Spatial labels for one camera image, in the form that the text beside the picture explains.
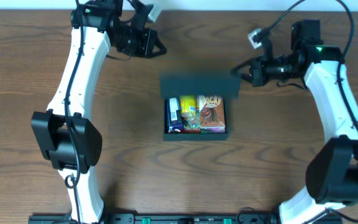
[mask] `open box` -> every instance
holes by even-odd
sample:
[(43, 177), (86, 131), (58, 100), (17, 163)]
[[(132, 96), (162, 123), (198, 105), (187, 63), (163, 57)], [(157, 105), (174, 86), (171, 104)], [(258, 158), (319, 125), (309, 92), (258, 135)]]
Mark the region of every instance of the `open box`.
[[(175, 72), (160, 74), (160, 94), (164, 100), (164, 141), (211, 141), (226, 140), (229, 137), (228, 100), (239, 97), (241, 78), (223, 72)], [(223, 98), (225, 133), (168, 133), (167, 103), (169, 98), (184, 95), (217, 95)]]

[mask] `wooden tabletop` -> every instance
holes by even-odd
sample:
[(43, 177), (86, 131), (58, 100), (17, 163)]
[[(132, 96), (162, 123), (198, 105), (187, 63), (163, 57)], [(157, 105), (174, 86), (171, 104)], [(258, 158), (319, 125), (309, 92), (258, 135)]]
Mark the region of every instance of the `wooden tabletop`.
[[(247, 34), (281, 12), (164, 12), (152, 27), (168, 54), (155, 59), (104, 61), (93, 103), (103, 135), (97, 165), (108, 209), (139, 213), (237, 213), (270, 210), (305, 185), (305, 170), (324, 145), (309, 91), (242, 83), (229, 107), (231, 136), (219, 142), (163, 142), (158, 73), (176, 68), (230, 69), (261, 54)], [(325, 44), (344, 47), (342, 12), (290, 13), (272, 32), (276, 54), (290, 53), (291, 24), (321, 19)], [(358, 102), (358, 13), (347, 57)], [(26, 223), (33, 213), (68, 213), (67, 190), (40, 153), (30, 127), (45, 111), (70, 49), (69, 11), (0, 11), (0, 223)], [(114, 55), (125, 58), (125, 55)], [(358, 205), (344, 212), (358, 217)]]

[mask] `blue package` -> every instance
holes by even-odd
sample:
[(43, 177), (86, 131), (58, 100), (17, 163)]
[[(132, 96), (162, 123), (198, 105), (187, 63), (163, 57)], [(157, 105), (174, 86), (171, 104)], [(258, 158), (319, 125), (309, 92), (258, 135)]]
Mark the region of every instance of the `blue package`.
[(184, 130), (180, 116), (178, 98), (170, 98), (167, 103), (168, 133), (181, 133)]

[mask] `box lid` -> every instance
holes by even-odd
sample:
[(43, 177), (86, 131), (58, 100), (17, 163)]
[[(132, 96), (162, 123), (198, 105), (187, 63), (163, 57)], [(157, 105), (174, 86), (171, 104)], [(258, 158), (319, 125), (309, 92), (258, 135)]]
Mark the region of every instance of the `box lid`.
[(161, 98), (183, 95), (218, 95), (225, 100), (239, 97), (240, 75), (230, 71), (160, 73)]

